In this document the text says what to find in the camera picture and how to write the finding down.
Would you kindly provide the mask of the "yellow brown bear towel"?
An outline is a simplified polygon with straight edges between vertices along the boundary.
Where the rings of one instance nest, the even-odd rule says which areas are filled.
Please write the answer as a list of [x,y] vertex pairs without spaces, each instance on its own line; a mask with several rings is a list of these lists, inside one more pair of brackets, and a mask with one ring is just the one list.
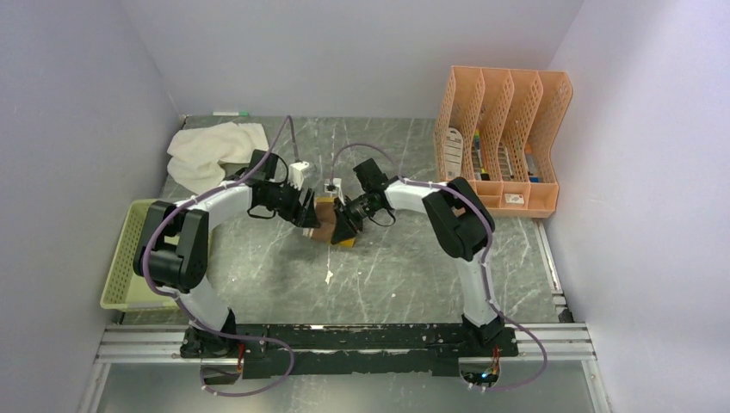
[[331,239],[337,223],[334,200],[335,198],[330,196],[319,196],[315,198],[314,206],[316,216],[319,220],[319,227],[303,229],[302,235],[304,237],[332,245]]

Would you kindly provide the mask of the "white towel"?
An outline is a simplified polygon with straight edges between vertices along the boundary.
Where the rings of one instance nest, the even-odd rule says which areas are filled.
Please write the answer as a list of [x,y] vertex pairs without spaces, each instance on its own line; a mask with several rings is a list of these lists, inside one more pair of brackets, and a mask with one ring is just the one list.
[[225,164],[245,164],[254,150],[266,151],[269,141],[258,123],[221,123],[183,129],[168,146],[167,171],[187,190],[202,194],[218,186],[226,176]]

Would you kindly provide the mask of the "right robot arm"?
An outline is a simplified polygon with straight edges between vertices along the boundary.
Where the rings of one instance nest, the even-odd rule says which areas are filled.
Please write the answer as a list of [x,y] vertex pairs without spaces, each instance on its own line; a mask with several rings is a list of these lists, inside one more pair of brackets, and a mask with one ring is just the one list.
[[441,249],[456,262],[464,305],[462,323],[467,330],[465,346],[473,355],[487,355],[504,330],[504,315],[492,297],[488,264],[496,225],[473,187],[462,177],[448,182],[388,178],[373,159],[354,171],[363,193],[355,199],[334,201],[331,243],[355,237],[363,231],[364,221],[373,220],[379,211],[426,215]]

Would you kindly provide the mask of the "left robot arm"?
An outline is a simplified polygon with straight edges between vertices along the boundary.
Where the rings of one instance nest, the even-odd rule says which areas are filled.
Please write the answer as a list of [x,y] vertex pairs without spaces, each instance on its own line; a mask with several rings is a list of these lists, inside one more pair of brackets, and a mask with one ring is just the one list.
[[306,179],[314,167],[305,161],[285,166],[275,179],[282,158],[255,150],[249,164],[216,187],[189,200],[157,200],[147,211],[133,259],[133,272],[157,295],[172,298],[187,311],[190,322],[180,348],[186,359],[225,358],[242,352],[233,310],[207,279],[209,237],[215,227],[240,213],[256,215],[262,207],[269,218],[299,228],[320,226],[314,192]]

